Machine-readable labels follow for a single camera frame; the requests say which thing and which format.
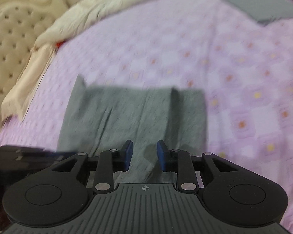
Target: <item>gray towel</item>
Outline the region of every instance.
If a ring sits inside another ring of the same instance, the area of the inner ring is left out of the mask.
[[[199,90],[86,87],[78,76],[65,112],[58,151],[99,155],[134,143],[130,169],[115,183],[173,182],[157,163],[156,143],[199,155],[205,148],[206,109]]]
[[[258,23],[293,18],[293,2],[289,0],[226,0],[247,13]]]

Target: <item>bed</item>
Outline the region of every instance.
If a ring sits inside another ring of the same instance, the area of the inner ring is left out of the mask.
[[[261,26],[222,0],[83,0],[35,47],[63,40],[0,146],[56,150],[78,74],[89,84],[203,89],[203,150],[280,184],[289,197],[281,224],[293,233],[293,19]]]

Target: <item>black object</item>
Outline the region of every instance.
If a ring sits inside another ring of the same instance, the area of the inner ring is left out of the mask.
[[[0,147],[0,185],[7,188],[26,176],[75,155],[76,152],[58,153],[42,148],[19,146]]]
[[[10,233],[288,233],[279,222],[287,208],[276,183],[219,156],[168,150],[157,143],[164,172],[173,184],[118,184],[113,173],[127,171],[133,144],[98,157],[76,154],[12,185],[3,206],[14,222]],[[92,188],[85,188],[96,170]],[[204,188],[199,188],[200,171]]]

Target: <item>circular pad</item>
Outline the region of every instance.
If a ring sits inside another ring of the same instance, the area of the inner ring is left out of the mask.
[[[27,190],[25,197],[34,205],[48,205],[56,202],[62,195],[61,189],[53,185],[38,185]]]
[[[266,198],[264,190],[249,184],[237,185],[229,193],[233,200],[244,205],[256,205]]]

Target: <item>tufted headboard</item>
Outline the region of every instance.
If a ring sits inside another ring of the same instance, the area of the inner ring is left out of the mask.
[[[66,10],[61,0],[0,0],[0,108],[26,68],[36,38]]]

